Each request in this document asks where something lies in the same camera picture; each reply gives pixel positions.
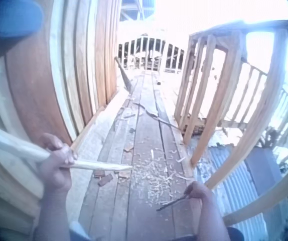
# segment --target wooden railing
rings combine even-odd
[[[182,69],[185,51],[166,40],[140,36],[120,43],[118,57],[126,69],[143,68],[177,73]]]
[[[241,93],[239,93],[241,97],[236,101],[234,100],[234,96],[236,95],[236,88],[239,84],[241,66],[243,62],[245,62],[243,61],[243,59],[245,59],[245,56],[243,56],[245,53],[245,35],[254,31],[275,32],[269,72],[266,75],[256,67],[250,66],[248,78],[244,86],[241,87]],[[242,124],[247,122],[243,127],[243,136],[237,146],[233,148],[224,164],[206,181],[206,185],[209,188],[215,188],[238,167],[256,145],[269,124],[280,130],[283,128],[284,123],[288,121],[288,94],[282,89],[287,41],[288,21],[272,21],[255,25],[241,23],[230,24],[190,36],[180,91],[174,112],[174,117],[179,126],[183,130],[184,127],[187,126],[184,135],[185,144],[190,140],[193,128],[198,120],[213,62],[213,53],[216,48],[226,52],[217,90],[208,111],[207,118],[202,120],[204,130],[200,136],[198,146],[192,155],[191,165],[193,167],[197,165],[217,126],[222,126],[225,123],[228,126],[237,124],[237,127],[241,128]],[[202,76],[199,85],[197,85],[202,49],[204,46],[206,46],[206,56],[203,62]],[[190,89],[188,89],[192,69],[193,75]],[[257,74],[255,87],[249,90],[250,80],[254,74]],[[196,99],[192,101],[195,88],[198,88]],[[242,110],[241,107],[243,102],[246,101],[247,91],[251,91],[251,97],[245,105],[246,108]],[[257,92],[259,92],[258,101],[255,100]],[[233,101],[235,102],[234,104],[236,104],[236,108],[231,110],[232,116],[229,120],[226,120]],[[193,104],[193,110],[189,121],[187,121],[191,104]],[[288,174],[257,200],[240,210],[226,215],[224,217],[225,223],[227,225],[233,225],[251,218],[273,207],[287,196]]]

